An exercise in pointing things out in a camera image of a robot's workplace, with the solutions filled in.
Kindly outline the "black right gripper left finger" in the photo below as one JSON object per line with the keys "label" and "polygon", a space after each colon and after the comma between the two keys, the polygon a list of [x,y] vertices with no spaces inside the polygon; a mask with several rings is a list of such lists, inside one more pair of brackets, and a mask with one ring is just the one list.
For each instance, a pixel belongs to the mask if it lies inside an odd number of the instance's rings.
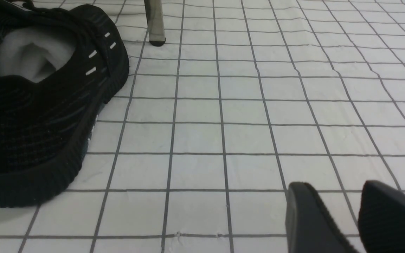
{"label": "black right gripper left finger", "polygon": [[336,225],[315,188],[288,186],[285,227],[289,253],[357,253]]}

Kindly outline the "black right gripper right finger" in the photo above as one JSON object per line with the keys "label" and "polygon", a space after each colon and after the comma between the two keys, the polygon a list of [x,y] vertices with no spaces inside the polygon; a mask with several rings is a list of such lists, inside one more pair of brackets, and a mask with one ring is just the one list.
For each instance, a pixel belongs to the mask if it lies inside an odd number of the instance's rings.
{"label": "black right gripper right finger", "polygon": [[358,230],[368,253],[405,253],[405,193],[376,180],[366,181]]}

